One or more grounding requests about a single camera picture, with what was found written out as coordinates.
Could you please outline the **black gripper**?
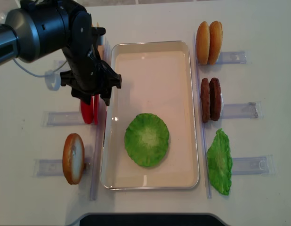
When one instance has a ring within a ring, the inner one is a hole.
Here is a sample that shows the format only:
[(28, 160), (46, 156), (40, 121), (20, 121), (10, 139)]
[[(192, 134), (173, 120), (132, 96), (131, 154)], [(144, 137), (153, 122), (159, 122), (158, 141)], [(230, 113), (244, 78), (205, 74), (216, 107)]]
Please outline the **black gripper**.
[(90, 99), (88, 104), (81, 100), (81, 114), (83, 118), (93, 118), (92, 96), (100, 94), (106, 106), (109, 106), (112, 87), (121, 88), (121, 75), (93, 54), (83, 58), (66, 56), (66, 59), (70, 70), (60, 73), (61, 86), (71, 87), (73, 97)]

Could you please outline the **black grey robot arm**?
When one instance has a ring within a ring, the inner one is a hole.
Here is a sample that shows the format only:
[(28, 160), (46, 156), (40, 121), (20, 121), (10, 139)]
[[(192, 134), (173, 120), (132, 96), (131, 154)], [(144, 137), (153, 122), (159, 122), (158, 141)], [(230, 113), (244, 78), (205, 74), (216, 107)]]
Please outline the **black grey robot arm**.
[(23, 0), (0, 24), (0, 65), (9, 60), (31, 63), (62, 50), (70, 69), (43, 75), (49, 90), (71, 87), (71, 95), (87, 105), (99, 95), (110, 104), (112, 88), (122, 78), (105, 62), (98, 50), (103, 27), (93, 27), (91, 15), (73, 0)]

